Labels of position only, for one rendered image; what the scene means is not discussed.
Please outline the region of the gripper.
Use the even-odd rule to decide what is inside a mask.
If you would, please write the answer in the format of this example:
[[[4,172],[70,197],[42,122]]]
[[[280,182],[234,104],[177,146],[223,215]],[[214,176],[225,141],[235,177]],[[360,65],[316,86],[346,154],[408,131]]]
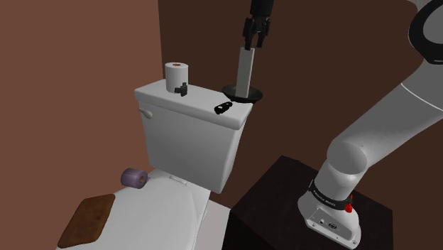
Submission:
[[[258,41],[257,48],[263,46],[263,42],[270,30],[270,15],[272,13],[274,0],[251,0],[250,14],[251,18],[246,18],[242,36],[244,37],[244,49],[250,50],[254,36],[254,19],[263,19],[257,27]]]

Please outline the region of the black flat oblong gadget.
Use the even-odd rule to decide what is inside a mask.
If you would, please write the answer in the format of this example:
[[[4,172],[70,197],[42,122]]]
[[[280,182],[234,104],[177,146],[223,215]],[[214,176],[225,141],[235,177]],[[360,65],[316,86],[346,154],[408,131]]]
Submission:
[[[216,114],[223,114],[225,111],[229,110],[232,105],[233,105],[232,102],[224,102],[222,104],[215,106],[214,112]]]

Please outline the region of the white toilet paper roll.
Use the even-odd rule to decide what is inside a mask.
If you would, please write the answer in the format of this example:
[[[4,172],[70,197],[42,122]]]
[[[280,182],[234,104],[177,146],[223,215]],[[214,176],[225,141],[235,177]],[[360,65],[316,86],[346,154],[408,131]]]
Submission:
[[[176,88],[189,83],[189,66],[182,62],[167,62],[165,64],[166,90],[175,93]]]

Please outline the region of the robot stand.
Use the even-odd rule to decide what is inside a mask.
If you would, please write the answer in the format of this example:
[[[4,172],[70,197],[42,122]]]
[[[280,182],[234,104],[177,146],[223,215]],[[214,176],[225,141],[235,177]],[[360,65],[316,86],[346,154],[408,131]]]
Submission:
[[[297,200],[317,171],[281,156],[229,213],[221,250],[348,250],[309,229]],[[362,237],[356,250],[394,250],[393,212],[355,191]]]

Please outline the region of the purple toilet paper roll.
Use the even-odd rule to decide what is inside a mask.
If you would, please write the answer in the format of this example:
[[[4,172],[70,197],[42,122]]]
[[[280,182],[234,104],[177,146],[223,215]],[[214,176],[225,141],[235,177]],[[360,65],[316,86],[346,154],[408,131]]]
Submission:
[[[121,184],[126,187],[141,189],[149,180],[148,174],[144,170],[127,168],[121,174]]]

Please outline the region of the brown wooden board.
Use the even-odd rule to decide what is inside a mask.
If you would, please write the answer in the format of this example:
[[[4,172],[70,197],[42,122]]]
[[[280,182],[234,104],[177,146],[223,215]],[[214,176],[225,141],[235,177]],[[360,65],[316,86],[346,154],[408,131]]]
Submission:
[[[64,229],[58,247],[64,249],[98,240],[115,198],[114,194],[108,194],[83,199]]]

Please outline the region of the grey post on black base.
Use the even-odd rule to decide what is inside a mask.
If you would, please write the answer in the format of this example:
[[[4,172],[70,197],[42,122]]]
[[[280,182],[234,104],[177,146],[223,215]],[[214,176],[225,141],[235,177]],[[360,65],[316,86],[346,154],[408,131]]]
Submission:
[[[222,92],[231,102],[255,104],[263,98],[262,91],[250,86],[254,53],[254,48],[240,48],[236,84],[222,88]]]

